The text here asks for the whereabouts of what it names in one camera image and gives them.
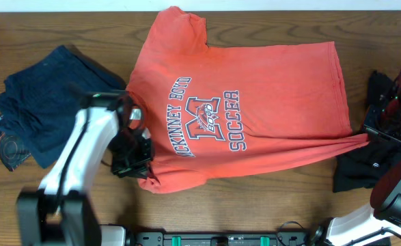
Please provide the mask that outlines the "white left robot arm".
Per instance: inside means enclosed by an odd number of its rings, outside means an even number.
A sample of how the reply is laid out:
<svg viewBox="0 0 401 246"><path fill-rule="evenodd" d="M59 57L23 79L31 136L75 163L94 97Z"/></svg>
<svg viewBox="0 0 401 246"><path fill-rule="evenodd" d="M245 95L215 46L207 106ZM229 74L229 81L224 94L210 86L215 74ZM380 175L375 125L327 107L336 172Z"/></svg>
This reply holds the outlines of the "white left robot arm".
<svg viewBox="0 0 401 246"><path fill-rule="evenodd" d="M101 225L87 192L105 151L119 177L146 179L154 147L139 99L130 92L83 93L72 133L36 190L16 201L22 245L135 245L124 226Z"/></svg>

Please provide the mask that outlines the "orange soccer t-shirt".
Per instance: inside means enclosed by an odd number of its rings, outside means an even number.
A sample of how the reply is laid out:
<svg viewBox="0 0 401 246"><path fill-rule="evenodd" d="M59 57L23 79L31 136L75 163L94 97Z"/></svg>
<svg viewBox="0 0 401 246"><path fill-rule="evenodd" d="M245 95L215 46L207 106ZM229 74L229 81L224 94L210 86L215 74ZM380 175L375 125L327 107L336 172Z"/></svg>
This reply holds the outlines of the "orange soccer t-shirt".
<svg viewBox="0 0 401 246"><path fill-rule="evenodd" d="M142 189L173 193L308 165L363 147L333 42L219 48L206 20L158 13L127 91L155 155Z"/></svg>

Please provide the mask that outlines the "black garment with white logos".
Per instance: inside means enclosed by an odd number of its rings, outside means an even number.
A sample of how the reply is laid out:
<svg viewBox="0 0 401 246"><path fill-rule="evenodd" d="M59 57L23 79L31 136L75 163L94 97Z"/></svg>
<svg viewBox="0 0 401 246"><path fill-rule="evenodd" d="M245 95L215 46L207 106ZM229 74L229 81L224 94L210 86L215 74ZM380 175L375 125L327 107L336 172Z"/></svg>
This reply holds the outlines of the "black garment with white logos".
<svg viewBox="0 0 401 246"><path fill-rule="evenodd" d="M382 106L394 96L395 82L387 75L374 71L368 80L366 105ZM368 145L336 157L333 192L371 189L391 167L401 160L401 143L370 138Z"/></svg>

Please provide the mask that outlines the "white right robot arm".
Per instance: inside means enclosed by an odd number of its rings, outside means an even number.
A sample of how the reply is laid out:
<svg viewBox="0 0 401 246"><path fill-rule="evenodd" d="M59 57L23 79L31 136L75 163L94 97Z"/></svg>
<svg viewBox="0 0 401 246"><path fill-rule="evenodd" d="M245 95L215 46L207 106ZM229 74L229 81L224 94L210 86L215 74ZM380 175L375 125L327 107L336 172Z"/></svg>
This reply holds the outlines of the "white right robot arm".
<svg viewBox="0 0 401 246"><path fill-rule="evenodd" d="M369 144L337 158L334 191L369 187L368 204L319 225L307 245L384 245L401 240L401 70L395 79L374 71L361 131Z"/></svg>

